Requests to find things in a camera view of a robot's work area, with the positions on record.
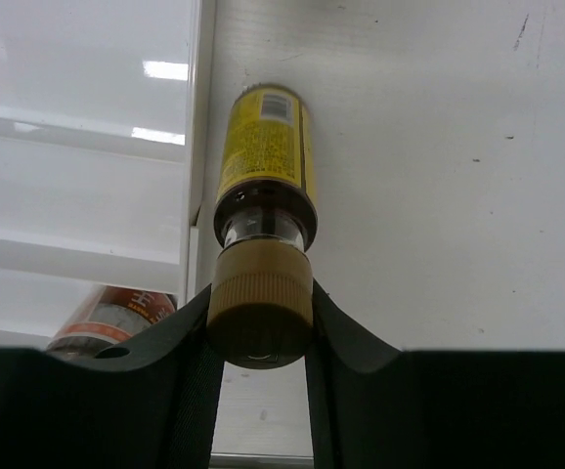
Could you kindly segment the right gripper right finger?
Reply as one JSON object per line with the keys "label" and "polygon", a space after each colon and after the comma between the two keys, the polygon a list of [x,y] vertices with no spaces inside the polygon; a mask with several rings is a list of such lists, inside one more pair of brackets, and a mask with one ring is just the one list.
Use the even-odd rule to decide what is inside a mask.
{"label": "right gripper right finger", "polygon": [[401,351],[313,291],[318,468],[565,468],[565,351]]}

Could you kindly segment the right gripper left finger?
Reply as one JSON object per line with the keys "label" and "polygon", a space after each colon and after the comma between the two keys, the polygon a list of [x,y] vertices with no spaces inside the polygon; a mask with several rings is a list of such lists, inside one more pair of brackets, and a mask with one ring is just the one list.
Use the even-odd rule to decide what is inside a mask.
{"label": "right gripper left finger", "polygon": [[205,468],[223,361],[210,293],[96,357],[0,348],[0,468]]}

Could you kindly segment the short spice jar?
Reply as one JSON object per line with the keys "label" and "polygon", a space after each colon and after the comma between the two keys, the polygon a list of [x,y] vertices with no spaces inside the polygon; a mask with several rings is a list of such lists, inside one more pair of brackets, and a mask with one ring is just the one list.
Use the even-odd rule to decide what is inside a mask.
{"label": "short spice jar", "polygon": [[173,294],[102,286],[78,306],[47,346],[66,361],[93,358],[177,311]]}

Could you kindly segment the yellow label bottle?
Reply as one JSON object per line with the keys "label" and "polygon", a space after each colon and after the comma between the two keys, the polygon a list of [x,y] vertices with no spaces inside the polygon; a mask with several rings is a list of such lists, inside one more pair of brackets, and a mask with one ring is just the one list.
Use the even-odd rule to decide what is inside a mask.
{"label": "yellow label bottle", "polygon": [[222,155],[213,229],[217,257],[206,322],[227,362],[272,369],[312,339],[318,230],[310,113],[298,94],[253,85],[235,100]]}

